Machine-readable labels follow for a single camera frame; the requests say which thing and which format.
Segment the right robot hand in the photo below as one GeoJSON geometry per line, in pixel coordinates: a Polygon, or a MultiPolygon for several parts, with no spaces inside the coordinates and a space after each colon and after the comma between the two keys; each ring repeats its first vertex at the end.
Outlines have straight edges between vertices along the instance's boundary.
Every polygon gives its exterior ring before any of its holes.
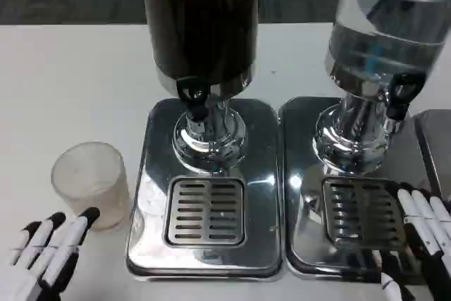
{"type": "MultiPolygon", "coordinates": [[[[387,182],[386,190],[397,198],[404,216],[407,245],[419,261],[423,280],[434,300],[450,299],[450,221],[442,222],[438,211],[448,213],[443,201],[424,189],[408,183],[387,182]]],[[[386,300],[415,300],[400,271],[395,255],[386,251],[372,252],[386,300]]]]}

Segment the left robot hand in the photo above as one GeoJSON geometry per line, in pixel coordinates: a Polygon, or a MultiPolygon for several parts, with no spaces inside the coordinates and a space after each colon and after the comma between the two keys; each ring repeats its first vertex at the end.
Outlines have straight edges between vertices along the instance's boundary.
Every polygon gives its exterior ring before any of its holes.
{"type": "Polygon", "coordinates": [[[80,247],[99,217],[100,210],[89,207],[55,234],[66,221],[63,212],[56,212],[20,230],[1,260],[1,299],[60,300],[73,277],[80,247]]]}

